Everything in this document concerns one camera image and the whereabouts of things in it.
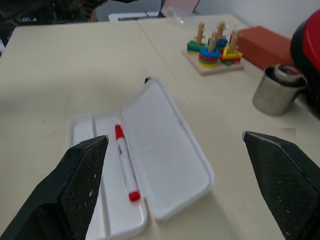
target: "white wall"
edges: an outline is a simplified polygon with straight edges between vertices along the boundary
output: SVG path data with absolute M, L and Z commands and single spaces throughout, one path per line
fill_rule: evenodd
M 200 0 L 195 12 L 233 14 L 249 26 L 264 26 L 292 37 L 297 27 L 318 9 L 320 0 Z

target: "beige table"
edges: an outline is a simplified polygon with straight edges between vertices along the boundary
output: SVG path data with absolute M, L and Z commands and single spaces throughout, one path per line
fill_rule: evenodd
M 284 239 L 242 132 L 294 142 L 320 165 L 320 122 L 299 103 L 282 117 L 258 112 L 251 100 L 263 73 L 246 61 L 244 71 L 200 77 L 181 54 L 194 35 L 170 19 L 15 31 L 0 60 L 0 232 L 62 157 L 67 120 L 119 110 L 154 76 L 165 81 L 195 133 L 215 185 L 168 221 L 150 217 L 136 239 Z

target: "red marker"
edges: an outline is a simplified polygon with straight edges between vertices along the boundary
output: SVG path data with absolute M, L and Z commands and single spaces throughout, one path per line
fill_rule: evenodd
M 138 201 L 140 199 L 140 192 L 130 160 L 125 135 L 119 124 L 115 125 L 115 141 L 119 152 L 125 186 L 129 192 L 129 199 L 131 202 Z

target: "stainless steel cup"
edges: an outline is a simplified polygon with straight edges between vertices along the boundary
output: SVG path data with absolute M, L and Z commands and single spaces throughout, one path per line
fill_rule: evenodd
M 272 115 L 283 115 L 294 102 L 299 92 L 306 88 L 307 81 L 300 77 L 295 83 L 283 84 L 274 74 L 274 67 L 264 71 L 263 78 L 252 99 L 253 105 L 261 112 Z

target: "table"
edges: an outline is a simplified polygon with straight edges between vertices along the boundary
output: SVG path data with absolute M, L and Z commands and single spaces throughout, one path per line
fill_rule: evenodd
M 228 14 L 205 18 L 246 27 Z M 171 19 L 15 31 L 0 59 L 0 232 L 58 164 L 67 120 L 119 110 L 153 76 L 164 80 L 193 130 L 215 184 L 168 221 L 149 217 L 134 239 L 284 239 L 260 194 L 242 132 L 294 142 L 320 166 L 320 122 L 299 101 L 281 117 L 256 110 L 251 101 L 263 72 L 245 60 L 244 71 L 199 76 L 181 54 L 195 34 Z

